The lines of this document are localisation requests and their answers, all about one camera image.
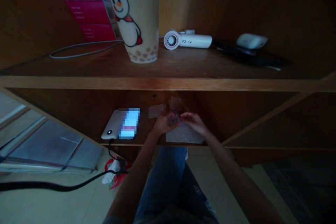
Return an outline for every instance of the wooden cabinet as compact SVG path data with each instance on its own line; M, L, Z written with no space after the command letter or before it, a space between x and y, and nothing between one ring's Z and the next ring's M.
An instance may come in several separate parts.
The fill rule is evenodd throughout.
M289 149L335 148L334 0L160 0L161 36L170 28L230 41L246 32L265 35L263 50L290 61L279 72L241 65L215 48L169 51L162 44L158 60L145 65L132 63L122 44L52 59L51 51L85 42L65 0L1 1L1 91L97 144L108 144L100 135L114 109L145 110L174 95L237 156L249 149L277 150L280 158ZM154 122L142 113L136 138L112 145L134 150ZM165 136L159 144L171 145Z

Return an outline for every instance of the hand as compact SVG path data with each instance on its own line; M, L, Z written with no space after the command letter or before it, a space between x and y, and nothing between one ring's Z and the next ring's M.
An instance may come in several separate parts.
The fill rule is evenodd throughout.
M202 119L198 114L185 112L180 115L182 122L185 122L190 125L190 127L200 133L202 136L205 136L209 130L203 123Z
M168 125L169 117L175 117L174 113L171 111L162 111L159 117L156 119L155 125L152 129L152 132L157 133L158 135L162 135L163 133L167 133L172 129L176 128L180 125L180 123L176 123L173 125Z

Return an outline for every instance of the blue jeans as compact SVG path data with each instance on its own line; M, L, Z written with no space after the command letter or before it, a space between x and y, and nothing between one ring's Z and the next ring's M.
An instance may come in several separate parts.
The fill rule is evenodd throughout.
M169 204L182 208L200 219L207 216L217 220L211 204L186 164L187 148L160 147L159 151L134 222L154 219Z

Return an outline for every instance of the tiled floor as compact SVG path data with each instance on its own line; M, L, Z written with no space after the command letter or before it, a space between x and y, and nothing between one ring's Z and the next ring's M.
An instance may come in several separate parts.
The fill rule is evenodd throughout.
M98 161L98 172L103 171L108 159L108 153L104 151ZM208 149L189 148L187 163L217 211L220 223L248 223ZM245 171L279 210L285 222L297 223L262 166L246 168ZM74 185L90 177L92 175L11 174L0 176L0 182L40 180ZM48 190L3 192L0 194L0 223L101 223L118 191L118 187L109 190L108 185L103 185L101 180L99 178L81 189L66 193Z

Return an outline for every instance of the plastic cup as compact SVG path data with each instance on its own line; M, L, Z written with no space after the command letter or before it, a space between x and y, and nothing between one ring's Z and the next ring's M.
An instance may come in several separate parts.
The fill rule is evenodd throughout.
M110 0L132 62L145 64L158 58L159 0Z

